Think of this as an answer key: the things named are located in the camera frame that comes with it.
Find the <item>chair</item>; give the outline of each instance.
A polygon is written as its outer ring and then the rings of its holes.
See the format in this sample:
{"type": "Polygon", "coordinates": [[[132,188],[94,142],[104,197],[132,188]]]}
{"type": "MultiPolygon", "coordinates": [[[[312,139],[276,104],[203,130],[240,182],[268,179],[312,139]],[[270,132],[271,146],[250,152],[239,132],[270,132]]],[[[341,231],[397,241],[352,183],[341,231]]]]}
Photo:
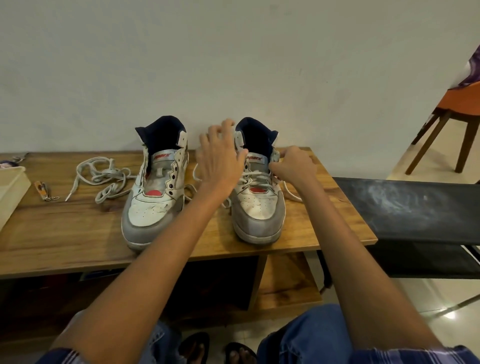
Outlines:
{"type": "Polygon", "coordinates": [[[407,168],[405,174],[410,175],[413,172],[449,119],[460,120],[467,123],[467,129],[465,130],[465,136],[455,167],[456,173],[462,173],[480,125],[480,82],[476,82],[465,88],[448,90],[432,114],[433,116],[425,123],[417,137],[413,140],[413,145],[425,135],[427,130],[438,118],[440,118],[440,120],[407,168]]]}

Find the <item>high-top sneaker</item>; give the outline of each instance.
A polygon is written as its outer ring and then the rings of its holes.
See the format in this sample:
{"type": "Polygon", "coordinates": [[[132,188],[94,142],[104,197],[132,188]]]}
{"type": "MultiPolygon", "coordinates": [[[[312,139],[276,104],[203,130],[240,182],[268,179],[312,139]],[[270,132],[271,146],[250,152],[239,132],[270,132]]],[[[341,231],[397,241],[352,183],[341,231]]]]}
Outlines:
{"type": "Polygon", "coordinates": [[[135,130],[144,146],[144,162],[123,209],[121,227],[127,245],[143,250],[183,209],[187,132],[173,116],[135,130]]]}
{"type": "Polygon", "coordinates": [[[274,149],[278,132],[253,118],[244,118],[235,128],[235,149],[249,153],[242,178],[230,194],[232,222],[237,235],[247,243],[277,241],[285,219],[285,200],[268,163],[278,162],[274,149]]]}

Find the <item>floor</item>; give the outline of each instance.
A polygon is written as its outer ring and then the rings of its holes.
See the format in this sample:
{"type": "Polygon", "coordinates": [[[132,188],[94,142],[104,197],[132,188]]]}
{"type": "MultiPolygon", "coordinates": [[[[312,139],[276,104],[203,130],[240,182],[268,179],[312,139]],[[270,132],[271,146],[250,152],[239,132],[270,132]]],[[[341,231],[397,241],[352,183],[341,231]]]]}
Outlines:
{"type": "MultiPolygon", "coordinates": [[[[462,174],[453,172],[464,131],[464,123],[449,121],[412,175],[407,176],[404,172],[428,136],[429,133],[427,133],[416,146],[408,147],[388,178],[393,180],[453,183],[475,183],[480,180],[480,137],[472,147],[464,172],[462,174]]],[[[316,281],[320,282],[321,271],[319,271],[318,266],[317,268],[312,268],[312,272],[316,277],[316,281]]],[[[472,303],[446,315],[439,315],[443,310],[455,307],[463,300],[480,294],[480,280],[395,279],[394,281],[407,294],[416,309],[422,314],[444,345],[454,346],[463,344],[469,347],[477,356],[480,356],[480,336],[478,335],[480,302],[472,303]]],[[[326,303],[338,302],[335,289],[327,290],[323,298],[326,303]]],[[[244,343],[256,351],[260,341],[265,336],[284,326],[290,319],[292,317],[206,330],[211,337],[208,363],[223,363],[225,354],[222,352],[222,348],[230,341],[244,343]]],[[[183,334],[186,337],[191,333],[184,332],[183,334]]],[[[30,352],[23,351],[24,354],[21,356],[5,355],[5,351],[0,346],[0,364],[34,363],[47,343],[48,340],[34,343],[32,350],[30,352]]]]}

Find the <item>black flip-flop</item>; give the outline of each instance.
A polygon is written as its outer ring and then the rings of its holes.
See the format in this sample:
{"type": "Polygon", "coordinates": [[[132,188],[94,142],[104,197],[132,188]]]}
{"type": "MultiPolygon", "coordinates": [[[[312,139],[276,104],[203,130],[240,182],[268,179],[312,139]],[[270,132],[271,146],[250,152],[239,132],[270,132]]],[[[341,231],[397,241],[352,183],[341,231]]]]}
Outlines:
{"type": "Polygon", "coordinates": [[[240,353],[241,348],[248,351],[255,359],[257,359],[257,354],[252,349],[250,349],[248,346],[240,344],[239,342],[231,342],[225,347],[225,364],[230,363],[230,353],[231,352],[240,353]]]}
{"type": "Polygon", "coordinates": [[[184,341],[181,342],[181,344],[179,346],[179,351],[180,351],[180,347],[182,347],[182,346],[191,347],[193,345],[193,343],[197,344],[195,350],[192,353],[193,357],[197,357],[198,354],[199,354],[198,345],[200,345],[200,344],[204,345],[205,354],[204,354],[204,357],[202,358],[202,363],[201,364],[206,364],[207,359],[208,359],[208,349],[210,348],[210,336],[208,336],[208,334],[206,332],[197,332],[193,335],[190,335],[184,341]]]}

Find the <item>wooden tabletop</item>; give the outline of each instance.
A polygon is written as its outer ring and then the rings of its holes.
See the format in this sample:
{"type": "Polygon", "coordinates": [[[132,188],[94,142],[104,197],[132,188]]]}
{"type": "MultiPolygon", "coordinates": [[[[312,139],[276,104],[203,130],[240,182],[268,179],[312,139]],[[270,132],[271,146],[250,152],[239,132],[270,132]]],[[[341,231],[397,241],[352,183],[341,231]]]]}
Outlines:
{"type": "MultiPolygon", "coordinates": [[[[364,244],[377,241],[372,230],[345,197],[333,178],[309,148],[318,165],[317,177],[331,201],[364,244]]],[[[195,160],[191,152],[186,183],[192,183],[195,160]]],[[[137,174],[142,152],[31,153],[22,163],[31,182],[45,182],[57,201],[43,202],[33,188],[0,231],[0,279],[75,271],[124,267],[135,259],[126,245],[120,220],[126,196],[94,201],[104,188],[81,183],[64,202],[75,178],[76,166],[89,158],[114,158],[117,168],[128,167],[137,174]]],[[[9,157],[0,155],[0,159],[9,157]]],[[[320,248],[307,211],[302,203],[286,199],[287,216],[280,239],[270,246],[257,247],[238,240],[229,210],[219,208],[201,236],[190,260],[232,256],[318,250],[320,248]]]]}

